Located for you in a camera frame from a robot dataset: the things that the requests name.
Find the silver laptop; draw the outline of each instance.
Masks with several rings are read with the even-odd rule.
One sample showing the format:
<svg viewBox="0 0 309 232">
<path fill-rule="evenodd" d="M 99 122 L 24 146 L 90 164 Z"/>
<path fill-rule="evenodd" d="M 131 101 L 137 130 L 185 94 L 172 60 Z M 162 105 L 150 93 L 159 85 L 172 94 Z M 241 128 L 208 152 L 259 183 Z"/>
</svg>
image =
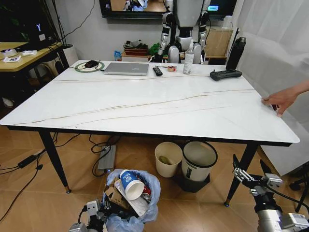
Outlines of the silver laptop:
<svg viewBox="0 0 309 232">
<path fill-rule="evenodd" d="M 110 63 L 105 69 L 105 74 L 112 75 L 135 75 L 146 76 L 148 73 L 149 64 L 135 64 L 135 63 Z"/>
</svg>

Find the cardboard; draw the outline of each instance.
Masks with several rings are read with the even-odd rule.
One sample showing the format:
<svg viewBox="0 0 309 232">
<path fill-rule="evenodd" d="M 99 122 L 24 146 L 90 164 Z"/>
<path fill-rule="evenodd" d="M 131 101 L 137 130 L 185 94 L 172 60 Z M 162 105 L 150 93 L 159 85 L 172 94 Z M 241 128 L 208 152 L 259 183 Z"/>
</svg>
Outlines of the cardboard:
<svg viewBox="0 0 309 232">
<path fill-rule="evenodd" d="M 115 178 L 111 185 L 105 186 L 104 193 L 107 195 L 109 200 L 124 209 L 129 209 L 130 205 L 126 201 L 126 199 L 121 195 L 121 193 L 114 186 L 115 181 L 119 180 L 119 178 Z"/>
</svg>

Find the remote control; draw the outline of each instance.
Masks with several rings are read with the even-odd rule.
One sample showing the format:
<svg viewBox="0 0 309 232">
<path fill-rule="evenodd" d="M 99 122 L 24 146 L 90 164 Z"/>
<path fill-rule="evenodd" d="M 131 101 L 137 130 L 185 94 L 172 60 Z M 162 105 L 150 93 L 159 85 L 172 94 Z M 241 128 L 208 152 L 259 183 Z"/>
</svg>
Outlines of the remote control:
<svg viewBox="0 0 309 232">
<path fill-rule="evenodd" d="M 223 78 L 240 77 L 242 75 L 242 72 L 233 69 L 228 69 L 220 72 L 215 72 L 215 70 L 213 70 L 210 75 L 213 80 L 220 81 Z"/>
<path fill-rule="evenodd" d="M 155 72 L 155 74 L 157 76 L 162 76 L 163 75 L 163 73 L 161 72 L 161 70 L 158 67 L 153 68 L 153 70 L 154 70 L 154 72 Z"/>
</svg>

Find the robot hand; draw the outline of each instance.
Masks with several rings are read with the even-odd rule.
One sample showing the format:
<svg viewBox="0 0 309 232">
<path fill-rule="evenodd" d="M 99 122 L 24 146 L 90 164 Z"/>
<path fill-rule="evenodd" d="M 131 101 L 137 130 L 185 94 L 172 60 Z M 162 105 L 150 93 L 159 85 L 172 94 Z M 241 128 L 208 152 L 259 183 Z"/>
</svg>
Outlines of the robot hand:
<svg viewBox="0 0 309 232">
<path fill-rule="evenodd" d="M 309 231 L 309 223 L 304 215 L 292 213 L 282 215 L 282 209 L 276 204 L 272 191 L 277 192 L 275 189 L 280 187 L 282 180 L 277 175 L 272 174 L 264 162 L 260 161 L 264 176 L 258 176 L 250 175 L 242 170 L 235 154 L 233 160 L 235 178 L 248 187 L 254 197 L 256 203 L 254 210 L 259 217 L 258 232 Z"/>
</svg>

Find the human arm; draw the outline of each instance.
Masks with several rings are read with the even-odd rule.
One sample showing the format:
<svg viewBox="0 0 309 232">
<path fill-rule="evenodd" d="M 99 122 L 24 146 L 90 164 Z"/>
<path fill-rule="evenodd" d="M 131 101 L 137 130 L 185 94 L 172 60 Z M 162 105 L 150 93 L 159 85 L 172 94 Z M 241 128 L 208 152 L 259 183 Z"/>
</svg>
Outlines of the human arm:
<svg viewBox="0 0 309 232">
<path fill-rule="evenodd" d="M 296 98 L 307 91 L 309 91 L 309 81 L 304 81 L 296 86 L 273 93 L 268 97 L 263 97 L 262 103 L 265 105 L 277 105 L 277 115 L 281 117 L 284 111 L 295 102 Z"/>
</svg>

